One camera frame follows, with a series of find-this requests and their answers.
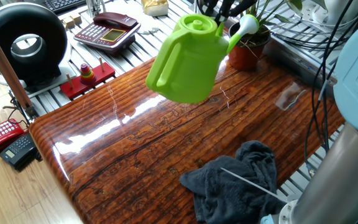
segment red stand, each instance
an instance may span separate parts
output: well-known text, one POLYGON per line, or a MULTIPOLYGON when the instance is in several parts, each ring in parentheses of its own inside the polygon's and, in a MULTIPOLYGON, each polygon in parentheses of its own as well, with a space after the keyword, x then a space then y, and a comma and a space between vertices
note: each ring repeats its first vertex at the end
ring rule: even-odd
POLYGON ((104 72, 102 72, 102 68, 100 65, 92 69, 93 74, 96 77, 96 81, 94 83, 90 85, 85 85, 81 82, 81 76, 78 76, 71 80, 74 88, 71 88, 70 84, 66 82, 60 86, 60 89, 64 94, 66 94, 69 99, 72 100, 76 96, 79 96, 84 93, 86 90, 89 90, 92 87, 99 85, 101 82, 112 77, 116 73, 116 71, 106 62, 103 63, 103 67, 104 72))

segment watering can lid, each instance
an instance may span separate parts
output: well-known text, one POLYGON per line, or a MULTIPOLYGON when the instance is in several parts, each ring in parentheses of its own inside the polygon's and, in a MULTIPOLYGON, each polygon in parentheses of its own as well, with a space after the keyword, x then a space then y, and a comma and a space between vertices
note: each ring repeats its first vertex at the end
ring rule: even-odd
POLYGON ((218 25, 210 17, 199 14, 183 16, 181 24, 191 31, 201 33, 215 32, 218 28, 218 25))

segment wooden pole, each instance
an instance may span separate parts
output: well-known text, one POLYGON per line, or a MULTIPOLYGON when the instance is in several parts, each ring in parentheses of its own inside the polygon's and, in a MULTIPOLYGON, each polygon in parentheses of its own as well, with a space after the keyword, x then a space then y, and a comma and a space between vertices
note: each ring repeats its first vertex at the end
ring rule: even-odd
POLYGON ((71 78, 70 78, 70 76, 68 75, 68 73, 66 74, 66 77, 67 77, 68 83, 70 84, 70 87, 71 87, 71 88, 74 88, 73 82, 71 81, 71 78))
POLYGON ((0 47, 0 72, 1 75, 5 78, 5 81, 11 88, 13 94, 15 95, 16 99, 20 103, 20 105, 26 109, 32 105, 29 96, 25 92, 23 86, 20 84, 20 81, 13 70, 11 64, 7 60, 4 52, 0 47))
POLYGON ((104 66, 102 62, 102 57, 99 57, 100 67, 102 67, 102 72, 104 72, 104 66))

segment small box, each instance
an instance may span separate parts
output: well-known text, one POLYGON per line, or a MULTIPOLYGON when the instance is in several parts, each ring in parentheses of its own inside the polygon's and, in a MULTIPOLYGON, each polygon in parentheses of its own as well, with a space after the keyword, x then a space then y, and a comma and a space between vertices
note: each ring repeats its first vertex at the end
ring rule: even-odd
POLYGON ((75 25, 80 25, 82 23, 81 16, 78 13, 75 13, 70 17, 74 20, 75 25))
POLYGON ((149 16, 168 15, 168 0, 142 0, 143 10, 149 16))
POLYGON ((74 20, 71 17, 65 18, 63 22, 66 24, 67 29, 74 28, 75 26, 74 20))

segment red desk phone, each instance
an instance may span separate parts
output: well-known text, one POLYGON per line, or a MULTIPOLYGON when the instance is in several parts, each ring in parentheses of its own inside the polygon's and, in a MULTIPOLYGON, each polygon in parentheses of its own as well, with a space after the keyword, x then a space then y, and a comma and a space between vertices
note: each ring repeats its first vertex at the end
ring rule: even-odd
POLYGON ((9 119, 0 124, 0 151, 24 134, 23 129, 15 119, 9 119))
POLYGON ((74 39, 114 54, 135 41, 135 33, 139 28, 140 24, 136 19, 114 12, 104 12, 97 15, 74 39))

